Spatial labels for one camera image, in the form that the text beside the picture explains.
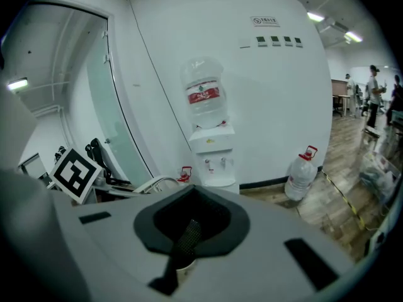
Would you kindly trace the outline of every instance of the glass door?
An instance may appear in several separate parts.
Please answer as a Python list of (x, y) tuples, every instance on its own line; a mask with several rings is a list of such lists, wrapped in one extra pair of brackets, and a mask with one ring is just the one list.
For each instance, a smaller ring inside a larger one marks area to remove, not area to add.
[(93, 99), (95, 112), (107, 142), (129, 181), (139, 187), (151, 179), (135, 142), (128, 130), (127, 124), (120, 108), (112, 78), (108, 59), (107, 36), (102, 32), (107, 29), (107, 22), (103, 20), (96, 27), (98, 34), (87, 58), (87, 73), (89, 89)]

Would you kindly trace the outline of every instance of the ceiling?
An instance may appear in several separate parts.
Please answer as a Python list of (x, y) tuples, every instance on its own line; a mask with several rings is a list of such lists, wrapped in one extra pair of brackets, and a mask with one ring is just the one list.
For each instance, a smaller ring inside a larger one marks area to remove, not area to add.
[(63, 88), (68, 85), (93, 18), (61, 6), (27, 6), (1, 46), (4, 70), (0, 83), (7, 85), (26, 77), (28, 86), (15, 93), (31, 111), (61, 103)]
[[(360, 36), (364, 41), (377, 40), (381, 36), (380, 28), (371, 14), (362, 5), (360, 0), (298, 0), (306, 8), (321, 16), (331, 17)], [(320, 35), (325, 47), (337, 45), (338, 47), (349, 47), (343, 38), (344, 35), (335, 37), (331, 33), (324, 32)]]

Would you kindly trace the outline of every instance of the black baseboard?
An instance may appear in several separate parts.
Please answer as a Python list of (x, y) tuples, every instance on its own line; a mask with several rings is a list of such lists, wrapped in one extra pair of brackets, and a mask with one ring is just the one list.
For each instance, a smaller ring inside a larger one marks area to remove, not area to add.
[[(317, 168), (318, 173), (322, 171), (323, 165)], [(268, 187), (274, 186), (275, 184), (284, 184), (287, 182), (288, 176), (270, 179), (265, 181), (251, 182), (250, 184), (240, 184), (239, 189), (252, 189), (252, 188), (260, 188), (260, 187)]]

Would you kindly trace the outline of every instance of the water bottle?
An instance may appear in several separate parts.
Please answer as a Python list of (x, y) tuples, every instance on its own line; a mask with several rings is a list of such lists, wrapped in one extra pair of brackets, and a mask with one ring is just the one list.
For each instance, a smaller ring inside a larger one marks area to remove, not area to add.
[(291, 200), (301, 200), (308, 192), (317, 174), (317, 168), (310, 162), (317, 149), (309, 145), (304, 154), (298, 154), (291, 166), (291, 173), (285, 184), (285, 194)]
[(215, 128), (228, 119), (221, 85), (223, 67), (211, 57), (198, 57), (181, 66), (181, 80), (191, 122), (200, 128)]

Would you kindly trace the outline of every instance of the ceiling light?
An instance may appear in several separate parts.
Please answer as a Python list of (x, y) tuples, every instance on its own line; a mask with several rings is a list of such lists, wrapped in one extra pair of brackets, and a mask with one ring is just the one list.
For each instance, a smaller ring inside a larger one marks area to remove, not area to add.
[(359, 36), (357, 36), (355, 33), (352, 33), (351, 31), (346, 33), (347, 37), (350, 37), (352, 40), (354, 40), (355, 42), (362, 42), (362, 38), (360, 38)]
[(20, 87), (24, 87), (28, 85), (28, 80), (26, 78), (18, 79), (17, 81), (11, 82), (8, 84), (8, 89), (11, 91), (13, 89), (17, 89)]
[(314, 13), (308, 13), (308, 17), (314, 21), (322, 21), (325, 17), (318, 16), (317, 14)]

